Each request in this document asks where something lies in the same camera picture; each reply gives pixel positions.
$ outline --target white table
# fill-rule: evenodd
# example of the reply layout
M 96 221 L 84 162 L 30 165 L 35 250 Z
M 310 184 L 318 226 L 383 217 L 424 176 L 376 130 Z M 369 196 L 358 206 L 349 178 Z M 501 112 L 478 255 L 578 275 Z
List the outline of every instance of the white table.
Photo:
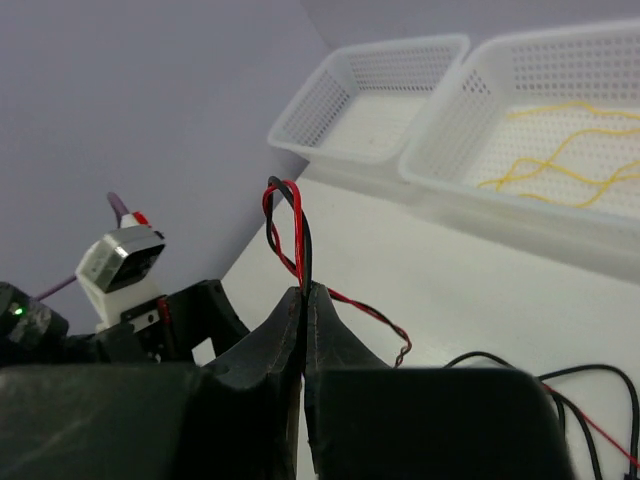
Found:
M 605 362 L 640 386 L 640 287 L 428 222 L 397 202 L 312 180 L 298 180 L 313 238 L 313 278 L 369 303 L 405 328 L 414 343 L 406 366 L 442 365 L 485 350 L 532 373 Z M 293 256 L 293 217 L 281 202 L 274 220 Z M 223 279 L 240 318 L 255 328 L 295 279 L 260 229 Z M 371 317 L 337 305 L 345 324 L 391 363 L 401 340 Z M 622 382 L 586 373 L 553 385 L 628 448 L 630 402 Z M 569 441 L 579 477 L 593 478 L 572 418 Z M 313 477 L 301 424 L 298 478 Z M 627 462 L 594 432 L 605 478 Z

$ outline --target black cable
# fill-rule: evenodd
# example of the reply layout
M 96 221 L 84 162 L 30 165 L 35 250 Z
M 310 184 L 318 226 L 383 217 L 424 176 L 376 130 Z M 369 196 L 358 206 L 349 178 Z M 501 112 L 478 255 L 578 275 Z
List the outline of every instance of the black cable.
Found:
M 493 353 L 487 353 L 487 352 L 469 352 L 469 353 L 465 353 L 464 355 L 460 355 L 459 357 L 454 358 L 453 360 L 451 360 L 449 363 L 447 363 L 444 367 L 442 368 L 451 368 L 456 366 L 457 364 L 464 362 L 465 360 L 468 360 L 469 358 L 474 358 L 474 357 L 484 357 L 484 358 L 488 358 L 489 360 L 493 360 L 494 362 L 502 365 L 503 367 L 509 367 L 509 368 L 515 368 L 513 365 L 511 365 L 509 362 L 507 362 L 506 360 L 501 359 L 500 357 L 498 357 L 497 355 L 494 355 Z
M 572 373 L 584 372 L 589 370 L 603 370 L 615 373 L 627 386 L 627 389 L 629 390 L 629 396 L 631 397 L 631 441 L 629 453 L 631 453 L 631 455 L 633 455 L 635 458 L 638 458 L 638 440 L 640 437 L 640 405 L 638 401 L 638 392 L 633 385 L 633 381 L 626 373 L 612 365 L 594 363 L 588 365 L 578 365 L 577 367 L 564 368 L 556 372 L 546 373 L 544 375 L 540 375 L 538 379 L 540 381 L 545 381 L 552 378 L 558 378 L 564 375 L 570 375 Z M 632 479 L 636 479 L 637 473 L 638 468 L 634 465 L 633 462 L 629 462 L 629 476 Z
M 373 308 L 371 305 L 367 305 L 366 303 L 358 302 L 356 300 L 351 300 L 350 302 L 346 302 L 344 299 L 331 293 L 331 290 L 329 291 L 329 295 L 333 300 L 337 302 L 351 303 L 352 305 L 358 304 L 359 306 L 367 310 L 370 315 L 376 317 L 379 321 L 381 321 L 382 323 L 390 327 L 391 330 L 393 330 L 396 335 L 402 338 L 407 344 L 400 349 L 400 353 L 396 356 L 395 368 L 399 367 L 402 364 L 402 362 L 404 361 L 404 357 L 413 348 L 413 344 L 411 342 L 411 339 L 409 338 L 409 334 L 403 328 L 393 323 L 391 320 L 389 320 L 389 318 L 385 314 L 383 314 L 380 310 Z
M 474 358 L 474 357 L 484 357 L 487 358 L 499 365 L 502 365 L 503 367 L 509 367 L 509 368 L 514 368 L 513 365 L 511 365 L 510 363 L 506 362 L 505 360 L 503 360 L 502 358 L 492 354 L 492 353 L 488 353 L 488 352 L 480 352 L 480 351 L 476 351 L 476 352 L 469 352 L 469 353 L 465 353 L 464 355 L 460 355 L 459 357 L 454 358 L 453 360 L 451 360 L 449 363 L 447 363 L 444 368 L 451 368 L 455 365 L 457 365 L 460 362 L 463 362 L 469 358 Z M 562 429 L 563 433 L 566 433 L 566 414 L 564 411 L 564 406 L 562 405 L 562 402 L 560 402 L 559 400 L 552 398 L 553 402 L 556 404 L 556 409 L 558 410 L 558 423 L 560 424 L 560 428 Z
M 548 393 L 553 399 L 559 400 L 573 412 L 573 415 L 576 417 L 576 420 L 578 420 L 578 423 L 580 424 L 580 428 L 582 428 L 584 439 L 587 442 L 587 449 L 589 450 L 589 456 L 591 457 L 591 466 L 593 467 L 593 475 L 595 476 L 596 480 L 603 480 L 602 469 L 600 468 L 600 460 L 598 459 L 598 451 L 596 450 L 596 444 L 593 441 L 593 435 L 591 435 L 589 425 L 587 425 L 587 422 L 582 416 L 582 412 L 575 403 L 573 403 L 561 393 L 558 393 L 556 391 L 548 391 Z
M 284 197 L 284 199 L 289 203 L 289 205 L 291 206 L 292 209 L 295 210 L 294 208 L 294 199 L 293 199 L 293 194 L 291 193 L 291 190 L 289 190 L 289 187 L 287 187 L 284 183 L 282 183 L 282 181 L 277 178 L 277 177 L 269 177 L 269 181 L 268 181 L 268 185 L 269 186 L 274 186 L 278 189 L 278 191 L 282 194 L 282 196 Z M 278 250 L 276 248 L 275 242 L 273 240 L 273 236 L 272 236 L 272 232 L 271 232 L 271 228 L 273 226 L 273 195 L 269 195 L 267 198 L 267 212 L 266 212 L 266 233 L 267 233 L 267 242 L 269 243 L 269 247 L 271 247 L 271 250 L 273 250 L 274 253 L 278 253 Z M 311 294 L 311 285 L 312 285 L 312 278 L 311 278 L 311 272 L 312 272 L 312 258 L 313 258 L 313 251 L 312 251 L 312 246 L 311 246 L 311 230 L 309 229 L 309 223 L 307 222 L 307 217 L 304 214 L 304 211 L 302 212 L 302 229 L 304 232 L 304 272 L 303 272 L 303 285 L 302 285 L 302 295 L 305 298 L 308 298 L 309 295 Z M 289 265 L 292 268 L 295 268 L 295 263 L 291 261 L 291 259 L 287 258 L 286 255 L 284 255 L 285 260 L 289 263 Z
M 459 357 L 456 357 L 453 360 L 451 360 L 449 363 L 447 363 L 443 368 L 451 368 L 463 362 L 464 360 L 467 360 L 473 357 L 488 358 L 489 360 L 492 360 L 497 364 L 502 365 L 503 367 L 515 368 L 509 362 L 507 362 L 506 360 L 503 360 L 497 355 L 494 355 L 488 352 L 481 352 L 481 351 L 469 352 L 469 353 L 465 353 L 464 355 L 460 355 Z M 589 456 L 591 457 L 591 466 L 593 467 L 593 474 L 596 480 L 603 480 L 602 470 L 600 468 L 600 460 L 598 459 L 598 451 L 596 449 L 595 442 L 593 441 L 593 435 L 591 435 L 591 430 L 589 430 L 589 425 L 587 425 L 587 422 L 582 416 L 582 412 L 571 400 L 569 400 L 567 397 L 565 397 L 561 393 L 558 393 L 556 391 L 549 391 L 549 390 L 547 390 L 547 393 L 551 395 L 551 398 L 554 400 L 556 405 L 559 405 L 559 404 L 564 405 L 568 407 L 569 410 L 571 410 L 571 412 L 573 412 L 574 416 L 576 417 L 576 420 L 578 421 L 578 424 L 580 425 L 580 428 L 582 429 L 582 433 L 584 433 L 584 438 L 587 443 L 587 449 L 589 450 Z
M 289 189 L 289 187 L 287 187 L 286 184 L 284 184 L 279 178 L 277 177 L 269 177 L 269 181 L 268 181 L 268 186 L 274 186 L 284 197 L 284 199 L 289 203 L 289 205 L 291 206 L 291 208 L 294 210 L 295 213 L 295 201 L 294 201 L 294 197 L 293 197 L 293 193 L 291 192 L 291 190 Z M 266 198 L 266 212 L 265 212 L 265 216 L 266 216 L 266 223 L 265 223 L 265 230 L 266 230 L 266 234 L 267 234 L 267 243 L 269 244 L 269 247 L 271 248 L 271 250 L 278 256 L 280 256 L 280 254 L 282 254 L 282 259 L 287 263 L 288 267 L 292 270 L 296 269 L 296 264 L 290 259 L 288 258 L 284 253 L 282 252 L 278 252 L 278 248 L 276 247 L 276 243 L 275 240 L 273 238 L 273 196 L 272 195 L 268 195 Z M 304 272 L 303 272 L 303 287 L 302 287 L 302 296 L 303 298 L 308 298 L 310 293 L 311 293 L 311 287 L 313 285 L 313 280 L 312 280 L 312 257 L 313 257 L 313 252 L 312 252 L 312 246 L 311 246 L 311 230 L 309 228 L 309 223 L 307 222 L 307 217 L 304 214 L 304 211 L 302 211 L 302 228 L 303 228 L 303 235 L 304 235 L 304 259 L 303 259 L 303 263 L 304 263 Z M 345 302 L 345 300 L 343 298 L 340 298 L 336 295 L 334 295 L 332 293 L 332 290 L 329 289 L 329 294 L 331 296 L 331 298 L 333 300 L 339 301 L 339 302 Z M 352 305 L 357 305 L 361 308 L 363 308 L 364 310 L 367 311 L 367 313 L 369 313 L 370 315 L 373 315 L 374 317 L 377 317 L 378 320 L 380 320 L 382 323 L 384 323 L 385 325 L 387 325 L 388 327 L 390 327 L 394 333 L 396 335 L 398 335 L 400 338 L 402 338 L 405 342 L 407 342 L 407 345 L 403 346 L 400 349 L 400 354 L 396 357 L 396 364 L 395 366 L 398 367 L 400 364 L 402 364 L 402 361 L 404 359 L 404 357 L 411 351 L 412 348 L 412 344 L 411 344 L 411 339 L 409 338 L 409 335 L 407 334 L 407 332 L 402 329 L 401 327 L 397 326 L 396 324 L 394 324 L 391 320 L 389 320 L 389 318 L 384 315 L 382 312 L 380 312 L 379 310 L 376 310 L 375 308 L 373 308 L 370 305 L 367 305 L 366 303 L 362 303 L 362 302 L 358 302 L 355 300 L 351 300 L 348 299 L 348 302 Z

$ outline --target yellow string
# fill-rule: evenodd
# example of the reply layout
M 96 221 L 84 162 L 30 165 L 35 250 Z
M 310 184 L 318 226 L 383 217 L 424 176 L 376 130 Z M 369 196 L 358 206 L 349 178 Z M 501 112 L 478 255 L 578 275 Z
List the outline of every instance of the yellow string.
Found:
M 542 165 L 545 164 L 545 162 L 543 162 L 541 160 L 536 160 L 535 158 L 531 159 L 531 161 L 534 162 L 534 163 L 542 164 Z M 555 205 L 564 205 L 566 207 L 585 208 L 585 207 L 588 207 L 589 205 L 593 204 L 602 195 L 604 195 L 604 193 L 614 183 L 623 182 L 625 180 L 631 180 L 631 179 L 634 179 L 634 178 L 640 178 L 640 174 L 638 174 L 638 173 L 632 173 L 630 175 L 624 175 L 622 177 L 618 177 L 618 175 L 621 172 L 623 172 L 624 170 L 628 170 L 628 169 L 636 167 L 638 165 L 640 165 L 640 160 L 636 160 L 635 162 L 631 162 L 631 163 L 628 163 L 626 165 L 623 165 L 622 167 L 617 169 L 613 173 L 613 175 L 611 175 L 611 177 L 609 177 L 608 180 L 605 180 L 605 181 L 591 180 L 590 178 L 586 178 L 586 177 L 583 177 L 582 175 L 578 175 L 577 173 L 574 173 L 571 170 L 568 170 L 568 169 L 566 169 L 564 167 L 561 167 L 559 165 L 550 165 L 550 167 L 553 168 L 554 170 L 558 170 L 558 171 L 560 171 L 562 173 L 565 173 L 565 174 L 569 175 L 570 177 L 576 178 L 576 179 L 578 179 L 578 180 L 580 180 L 580 181 L 582 181 L 584 183 L 588 183 L 590 185 L 601 185 L 601 188 L 596 192 L 595 195 L 593 195 L 587 201 L 581 202 L 581 203 L 573 203 L 573 204 L 572 203 L 558 202 L 556 200 L 552 200 L 550 198 L 543 197 L 542 195 L 537 195 L 535 193 L 521 193 L 520 196 L 521 197 L 528 197 L 528 198 L 535 198 L 537 200 L 542 200 L 543 202 L 547 202 L 547 203 L 553 203 Z
M 571 135 L 569 135 L 569 137 L 567 137 L 565 139 L 564 142 L 562 142 L 560 144 L 560 146 L 556 149 L 555 152 L 553 152 L 551 154 L 551 156 L 545 161 L 542 162 L 542 164 L 540 164 L 538 166 L 538 168 L 536 168 L 534 171 L 530 172 L 530 173 L 526 173 L 524 175 L 516 175 L 516 176 L 512 176 L 513 172 L 518 168 L 518 165 L 520 165 L 521 163 L 524 162 L 531 162 L 534 161 L 535 163 L 538 162 L 538 160 L 536 160 L 535 158 L 529 158 L 529 157 L 522 157 L 519 158 L 518 160 L 516 160 L 513 165 L 511 165 L 511 168 L 509 169 L 509 171 L 506 173 L 506 175 L 504 177 L 501 178 L 496 178 L 493 180 L 486 180 L 484 182 L 481 182 L 478 184 L 478 187 L 485 187 L 487 185 L 491 185 L 496 183 L 496 192 L 500 191 L 500 188 L 502 188 L 502 186 L 505 183 L 508 182 L 515 182 L 518 180 L 525 180 L 527 178 L 531 178 L 539 173 L 541 173 L 542 171 L 544 171 L 547 167 L 549 167 L 554 161 L 555 159 L 558 157 L 558 155 L 560 155 L 560 153 L 562 153 L 562 150 L 565 149 L 565 147 L 567 145 L 569 145 L 569 143 L 571 143 L 571 141 L 576 138 L 579 137 L 580 135 L 586 135 L 588 133 L 601 133 L 603 135 L 614 135 L 614 136 L 624 136 L 624 135 L 633 135 L 636 133 L 640 133 L 640 128 L 633 128 L 631 130 L 606 130 L 603 128 L 585 128 L 584 130 L 579 130 L 575 133 L 572 133 Z M 577 178 L 579 179 L 579 175 L 574 174 L 573 172 L 569 173 L 570 176 L 572 176 L 573 178 Z
M 625 118 L 630 118 L 630 119 L 634 119 L 634 120 L 640 120 L 640 115 L 636 115 L 633 113 L 628 113 L 628 112 L 623 112 L 623 111 L 613 111 L 613 110 L 599 110 L 595 107 L 593 107 L 592 105 L 586 103 L 586 102 L 581 102 L 581 101 L 574 101 L 574 102 L 568 102 L 568 103 L 564 103 L 562 105 L 552 105 L 552 106 L 547 106 L 547 107 L 538 107 L 538 108 L 533 108 L 530 110 L 525 110 L 522 112 L 515 112 L 515 113 L 511 113 L 507 115 L 507 118 L 509 119 L 514 119 L 514 118 L 518 118 L 518 117 L 522 117 L 522 116 L 526 116 L 526 115 L 534 115 L 536 113 L 544 113 L 544 112 L 551 112 L 551 111 L 556 111 L 556 110 L 563 110 L 566 108 L 572 108 L 572 107 L 582 107 L 585 108 L 586 110 L 588 110 L 589 112 L 591 112 L 594 115 L 602 115 L 602 116 L 621 116 L 621 117 L 625 117 Z M 480 184 L 478 184 L 478 187 L 484 187 L 486 185 L 491 185 L 491 184 L 496 184 L 496 192 L 500 191 L 500 189 L 502 188 L 502 186 L 505 183 L 508 182 L 515 182 L 515 181 L 519 181 L 519 180 L 525 180 L 527 178 L 531 178 L 541 172 L 543 172 L 545 169 L 547 168 L 551 168 L 553 170 L 559 171 L 561 173 L 564 173 L 565 175 L 575 178 L 576 180 L 579 180 L 583 183 L 587 183 L 589 185 L 600 185 L 601 188 L 598 190 L 598 192 L 593 195 L 590 199 L 588 199 L 585 202 L 581 202 L 581 203 L 577 203 L 577 204 L 567 204 L 567 203 L 563 203 L 563 202 L 557 202 L 555 200 L 552 200 L 550 198 L 547 197 L 543 197 L 541 195 L 537 195 L 534 193 L 522 193 L 520 194 L 521 197 L 529 197 L 529 198 L 535 198 L 537 200 L 541 200 L 543 202 L 547 202 L 547 203 L 553 203 L 556 205 L 565 205 L 565 206 L 572 206 L 572 207 L 576 207 L 576 208 L 585 208 L 588 207 L 589 205 L 593 204 L 596 200 L 598 200 L 608 189 L 609 187 L 611 187 L 611 185 L 613 185 L 614 183 L 617 182 L 622 182 L 624 180 L 630 180 L 630 179 L 634 179 L 634 178 L 640 178 L 640 174 L 631 174 L 631 175 L 625 175 L 623 177 L 618 177 L 618 175 L 623 172 L 624 170 L 627 170 L 629 168 L 635 167 L 640 165 L 640 160 L 639 161 L 635 161 L 635 162 L 631 162 L 628 163 L 626 165 L 623 165 L 622 167 L 620 167 L 619 169 L 617 169 L 614 174 L 609 177 L 608 180 L 605 181 L 597 181 L 597 180 L 591 180 L 589 178 L 586 178 L 576 172 L 573 172 L 567 168 L 561 167 L 559 165 L 554 164 L 553 162 L 556 160 L 556 158 L 560 155 L 560 153 L 566 148 L 566 146 L 571 143 L 575 138 L 581 136 L 581 135 L 586 135 L 589 133 L 600 133 L 603 135 L 614 135 L 614 136 L 624 136 L 624 135 L 633 135 L 636 133 L 640 133 L 640 128 L 634 128 L 631 130 L 607 130 L 607 129 L 601 129 L 601 128 L 587 128 L 584 130 L 580 130 L 578 132 L 575 132 L 573 134 L 571 134 L 568 138 L 566 138 L 561 144 L 560 146 L 556 149 L 555 152 L 553 152 L 553 154 L 551 154 L 551 156 L 545 160 L 538 160 L 535 158 L 530 158 L 530 157 L 522 157 L 519 158 L 518 160 L 516 160 L 513 165 L 511 166 L 511 168 L 509 169 L 509 171 L 501 178 L 497 178 L 497 179 L 493 179 L 493 180 L 486 180 L 484 182 L 481 182 Z M 522 163 L 536 163 L 538 164 L 538 168 L 536 168 L 534 171 L 527 173 L 527 174 L 523 174 L 523 175 L 513 175 L 513 173 L 517 170 L 518 166 Z
M 590 111 L 594 115 L 620 116 L 620 117 L 640 120 L 640 115 L 636 115 L 634 113 L 622 112 L 617 110 L 598 110 L 593 105 L 590 105 L 587 102 L 581 102 L 581 101 L 568 102 L 568 103 L 563 103 L 562 105 L 551 105 L 549 107 L 538 107 L 538 108 L 532 108 L 531 110 L 524 110 L 522 112 L 509 113 L 507 115 L 507 118 L 514 119 L 518 117 L 524 117 L 525 115 L 534 115 L 536 113 L 544 113 L 544 112 L 554 112 L 556 110 L 564 110 L 566 108 L 572 108 L 572 107 L 582 107 Z

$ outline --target white plastic basket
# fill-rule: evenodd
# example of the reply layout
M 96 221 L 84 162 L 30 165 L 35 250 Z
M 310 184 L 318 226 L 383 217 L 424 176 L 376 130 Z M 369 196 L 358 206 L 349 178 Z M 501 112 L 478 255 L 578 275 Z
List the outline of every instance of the white plastic basket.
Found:
M 414 119 L 468 49 L 465 35 L 444 35 L 336 50 L 276 120 L 268 142 L 341 171 L 398 177 Z
M 507 118 L 508 113 L 571 101 L 639 114 L 640 21 L 499 37 L 478 47 L 448 80 L 418 119 L 420 133 L 400 158 L 404 179 L 523 224 L 637 251 L 640 180 L 612 185 L 585 209 L 518 196 L 534 193 L 574 204 L 597 192 L 597 186 L 551 169 L 505 184 L 500 192 L 477 185 L 504 176 L 518 158 L 546 160 L 578 130 L 640 128 L 639 120 L 594 116 L 581 107 Z M 636 160 L 640 134 L 589 134 L 572 141 L 555 163 L 603 181 Z M 521 168 L 519 173 L 527 173 Z

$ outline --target gray wall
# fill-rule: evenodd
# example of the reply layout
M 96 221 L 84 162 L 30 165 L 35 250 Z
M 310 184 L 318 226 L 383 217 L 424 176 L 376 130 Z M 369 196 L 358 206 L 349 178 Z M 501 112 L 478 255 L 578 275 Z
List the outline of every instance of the gray wall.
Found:
M 115 226 L 114 190 L 167 237 L 166 291 L 221 276 L 261 223 L 276 116 L 327 53 L 297 0 L 0 4 L 0 278 L 38 293 Z M 88 332 L 76 285 L 50 305 Z
M 467 33 L 475 44 L 525 29 L 640 16 L 638 0 L 300 0 L 332 48 Z

